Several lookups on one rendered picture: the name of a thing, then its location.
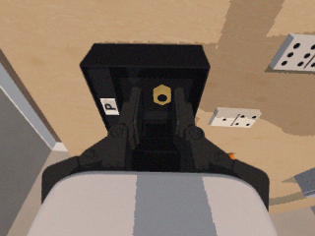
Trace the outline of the white domino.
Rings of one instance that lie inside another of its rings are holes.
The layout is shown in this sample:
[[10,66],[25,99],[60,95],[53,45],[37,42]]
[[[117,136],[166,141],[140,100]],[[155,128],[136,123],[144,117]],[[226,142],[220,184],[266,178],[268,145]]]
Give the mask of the white domino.
[[217,107],[210,125],[250,128],[261,115],[259,109]]
[[315,35],[289,33],[270,66],[275,70],[315,71]]

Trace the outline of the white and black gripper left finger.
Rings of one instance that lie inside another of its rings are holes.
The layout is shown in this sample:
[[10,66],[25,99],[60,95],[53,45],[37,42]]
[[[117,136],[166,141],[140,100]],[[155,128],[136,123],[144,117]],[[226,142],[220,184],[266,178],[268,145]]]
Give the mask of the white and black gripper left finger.
[[140,143],[143,114],[142,89],[132,87],[130,100],[123,102],[118,125],[112,126],[105,138],[81,155],[44,169],[41,176],[41,204],[53,186],[69,175],[86,171],[131,171],[132,150]]

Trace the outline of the brass hex nut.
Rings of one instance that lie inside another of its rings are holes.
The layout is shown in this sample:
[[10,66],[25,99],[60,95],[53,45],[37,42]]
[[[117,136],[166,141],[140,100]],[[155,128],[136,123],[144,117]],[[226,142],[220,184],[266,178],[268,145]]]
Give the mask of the brass hex nut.
[[167,104],[171,101],[171,91],[169,87],[160,85],[154,88],[154,102],[160,105]]

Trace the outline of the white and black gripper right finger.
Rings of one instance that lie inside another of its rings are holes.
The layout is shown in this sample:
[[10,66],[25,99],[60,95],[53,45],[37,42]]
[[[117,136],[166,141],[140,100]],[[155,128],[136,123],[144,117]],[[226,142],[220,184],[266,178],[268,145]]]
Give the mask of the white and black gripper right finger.
[[268,175],[259,168],[232,159],[205,138],[204,131],[195,125],[192,104],[185,102],[183,88],[173,91],[171,121],[173,144],[180,151],[180,172],[223,174],[239,178],[254,187],[269,212]]

